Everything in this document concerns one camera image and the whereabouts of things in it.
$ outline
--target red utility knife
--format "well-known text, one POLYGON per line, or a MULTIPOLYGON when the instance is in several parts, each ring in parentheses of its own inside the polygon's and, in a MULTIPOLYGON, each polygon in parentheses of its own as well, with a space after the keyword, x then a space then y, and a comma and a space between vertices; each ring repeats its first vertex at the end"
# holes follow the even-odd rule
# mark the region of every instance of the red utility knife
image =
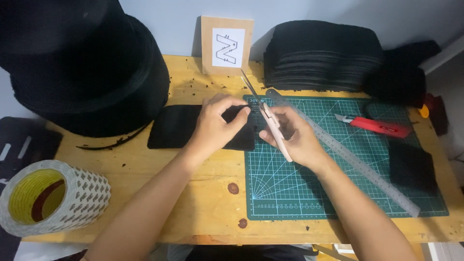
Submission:
POLYGON ((395 123, 385 123, 376 120, 370 120, 363 117, 350 117, 335 114, 335 118, 339 121, 349 123, 351 126, 366 129, 368 131, 374 131, 377 133, 397 137, 405 138, 411 132, 411 129, 406 126, 401 126, 395 123))

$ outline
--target double-sided tape roll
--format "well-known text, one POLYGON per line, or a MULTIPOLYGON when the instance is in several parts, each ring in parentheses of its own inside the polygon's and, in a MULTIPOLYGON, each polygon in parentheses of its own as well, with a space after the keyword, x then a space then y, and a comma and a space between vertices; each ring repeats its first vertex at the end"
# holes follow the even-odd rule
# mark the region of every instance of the double-sided tape roll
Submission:
POLYGON ((0 196, 0 225, 16 236, 83 228, 111 197, 104 176, 58 160, 44 160, 16 174, 0 196))

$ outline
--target green cutting mat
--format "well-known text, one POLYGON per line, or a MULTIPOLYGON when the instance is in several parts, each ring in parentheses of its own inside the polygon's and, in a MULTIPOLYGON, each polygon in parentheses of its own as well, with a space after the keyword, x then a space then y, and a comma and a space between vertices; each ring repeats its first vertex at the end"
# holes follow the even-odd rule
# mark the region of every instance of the green cutting mat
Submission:
MULTIPOLYGON (((261 96, 269 106, 274 101, 261 96)), ((334 113, 361 116, 363 98, 318 98, 286 96, 298 109, 314 120, 321 128, 341 142, 361 160, 389 181, 389 156, 387 137, 371 131, 352 127, 336 120, 334 113)), ((259 138, 258 133, 266 123, 252 95, 244 95, 252 105, 257 124, 255 150, 245 152, 246 203, 250 220, 334 219, 335 210, 315 174, 297 163, 289 163, 282 153, 259 138)), ((411 126, 406 109, 398 106, 371 104, 369 113, 376 119, 411 126)), ((405 142, 420 147, 415 133, 405 142)), ((320 141, 326 152, 338 163, 350 179, 389 217, 410 217, 385 193, 354 170, 345 160, 320 141)), ((419 216, 449 215, 441 193, 425 192, 396 186, 420 207, 419 216)))

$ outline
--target wooden table surface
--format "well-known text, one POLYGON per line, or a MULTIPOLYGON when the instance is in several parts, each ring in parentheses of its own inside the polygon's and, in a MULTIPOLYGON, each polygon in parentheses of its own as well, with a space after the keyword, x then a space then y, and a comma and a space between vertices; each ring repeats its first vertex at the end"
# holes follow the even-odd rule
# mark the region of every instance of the wooden table surface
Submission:
MULTIPOLYGON (((201 58, 165 55, 171 76, 168 105, 201 104, 203 97, 217 92, 236 97, 250 94, 237 76, 201 74, 201 58)), ((250 62, 247 75, 258 94, 264 95, 263 65, 250 62)), ((366 97, 362 93, 279 91, 282 95, 319 97, 366 97)), ((414 129, 422 147, 433 156, 438 185, 450 215, 430 218, 395 218, 393 221, 411 242, 464 241, 464 197, 459 190, 448 160, 429 119, 410 111, 414 129)), ((178 150, 149 150, 147 139, 151 125, 138 137, 113 150, 88 151, 76 145, 104 146, 119 137, 87 138, 48 124, 64 134, 57 160, 104 174, 112 197, 105 213, 93 224, 70 232, 29 236, 24 241, 92 242, 126 201, 163 168, 178 150)), ((214 153, 193 176, 165 224, 162 242, 191 244, 298 244, 348 243, 338 220, 248 221, 246 228, 238 222, 246 215, 245 163, 242 151, 220 150, 214 153), (236 183, 237 195, 227 190, 236 183)))

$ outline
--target forearm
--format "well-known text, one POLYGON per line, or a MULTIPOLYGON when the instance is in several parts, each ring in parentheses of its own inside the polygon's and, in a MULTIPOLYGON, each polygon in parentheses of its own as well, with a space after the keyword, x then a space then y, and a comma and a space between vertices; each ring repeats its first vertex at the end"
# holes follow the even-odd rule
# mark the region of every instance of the forearm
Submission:
POLYGON ((317 170, 348 238, 360 260, 416 260, 396 225, 356 187, 333 160, 317 170))
POLYGON ((183 150, 148 181, 95 239, 89 261, 138 261, 152 250, 190 176, 192 165, 183 150))

